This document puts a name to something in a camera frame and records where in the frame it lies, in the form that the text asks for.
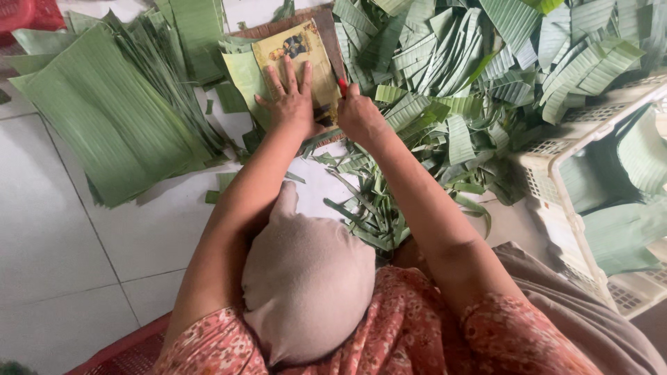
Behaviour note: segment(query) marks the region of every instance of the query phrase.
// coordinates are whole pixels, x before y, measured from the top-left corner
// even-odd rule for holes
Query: left hand
[[[272,103],[255,95],[255,100],[271,111],[272,129],[288,127],[300,138],[307,139],[321,131],[321,126],[313,118],[313,102],[310,96],[313,68],[310,61],[303,63],[303,81],[299,90],[289,55],[285,55],[283,60],[288,87],[283,86],[275,69],[269,66],[267,71],[273,88],[278,92],[279,99]]]

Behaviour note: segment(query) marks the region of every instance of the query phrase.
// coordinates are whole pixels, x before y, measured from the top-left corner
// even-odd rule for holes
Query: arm
[[[489,292],[525,300],[491,247],[356,84],[338,111],[339,126],[382,170],[450,310],[463,316]]]
[[[282,98],[276,103],[257,95],[255,99],[271,109],[271,129],[213,209],[185,271],[162,354],[202,317],[242,302],[241,275],[252,239],[268,223],[285,172],[302,141],[317,131],[309,62],[304,64],[301,93],[289,57],[285,57],[288,92],[273,68],[268,71]]]

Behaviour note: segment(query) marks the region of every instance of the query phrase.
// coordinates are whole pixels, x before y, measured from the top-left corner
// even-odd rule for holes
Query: red plastic basket
[[[55,0],[0,0],[0,46],[15,42],[16,29],[55,31],[65,27]]]

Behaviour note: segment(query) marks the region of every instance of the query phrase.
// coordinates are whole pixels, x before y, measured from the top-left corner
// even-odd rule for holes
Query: white plastic crate
[[[584,236],[584,222],[574,211],[559,167],[590,142],[608,135],[619,121],[646,103],[659,103],[660,131],[661,125],[667,123],[667,72],[613,89],[587,102],[588,107],[571,109],[559,126],[549,129],[547,138],[512,155],[526,191],[540,201],[536,212],[551,242],[561,249],[560,254],[555,254],[562,266],[561,274],[627,319],[667,297],[667,270],[607,279],[595,263]],[[667,266],[667,240],[657,241],[649,248]]]

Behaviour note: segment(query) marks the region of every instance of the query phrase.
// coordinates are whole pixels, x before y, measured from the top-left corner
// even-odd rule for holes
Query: floral pattern
[[[212,313],[188,328],[155,365],[163,374],[269,374],[242,314]],[[456,318],[416,270],[384,267],[366,317],[301,374],[600,374],[533,305],[489,294]]]

